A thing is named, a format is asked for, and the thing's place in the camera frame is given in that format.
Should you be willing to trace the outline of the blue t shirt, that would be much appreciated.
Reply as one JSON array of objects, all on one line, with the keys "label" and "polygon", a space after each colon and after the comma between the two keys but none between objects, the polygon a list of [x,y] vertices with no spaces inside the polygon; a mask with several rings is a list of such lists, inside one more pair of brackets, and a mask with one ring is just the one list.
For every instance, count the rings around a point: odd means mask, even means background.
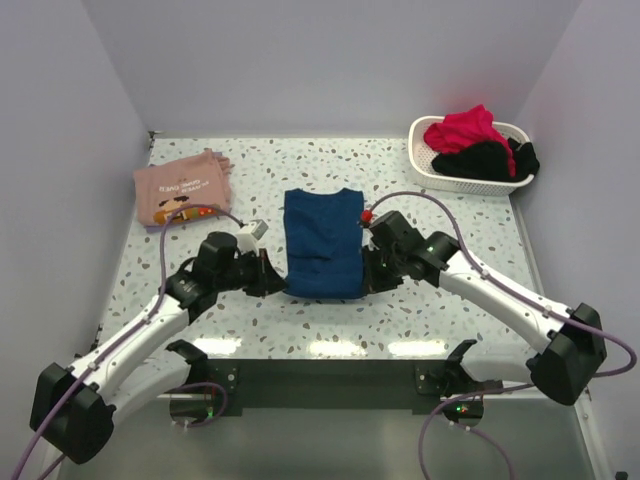
[{"label": "blue t shirt", "polygon": [[331,194],[301,189],[284,196],[287,254],[286,293],[319,300],[357,299],[364,295],[361,191],[343,188]]}]

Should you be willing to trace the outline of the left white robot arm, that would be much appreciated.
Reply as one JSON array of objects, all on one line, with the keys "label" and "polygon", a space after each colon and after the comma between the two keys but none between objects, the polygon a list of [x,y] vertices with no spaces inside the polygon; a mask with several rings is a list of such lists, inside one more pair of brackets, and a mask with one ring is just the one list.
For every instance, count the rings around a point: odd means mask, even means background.
[{"label": "left white robot arm", "polygon": [[265,297],[285,289],[285,280],[260,245],[267,229],[264,221],[255,220],[236,233],[210,233],[196,256],[174,274],[163,275],[157,294],[128,325],[70,366],[45,368],[29,421],[36,438],[83,464],[106,445],[116,418],[144,395],[177,387],[200,390],[207,368],[193,358],[181,359],[157,380],[147,378],[133,387],[124,383],[155,350],[209,310],[219,294],[241,290]]}]

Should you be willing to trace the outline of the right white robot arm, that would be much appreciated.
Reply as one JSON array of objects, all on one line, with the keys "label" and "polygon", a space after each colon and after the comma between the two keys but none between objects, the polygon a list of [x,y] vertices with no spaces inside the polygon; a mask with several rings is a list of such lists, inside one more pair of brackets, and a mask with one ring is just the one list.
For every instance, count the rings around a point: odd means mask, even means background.
[{"label": "right white robot arm", "polygon": [[503,323],[527,346],[483,348],[461,343],[445,369],[459,393],[501,382],[530,383],[549,399],[572,405],[607,357],[598,312],[582,303],[570,308],[508,279],[481,262],[455,237],[423,236],[398,211],[367,224],[373,265],[386,289],[405,277],[458,295]]}]

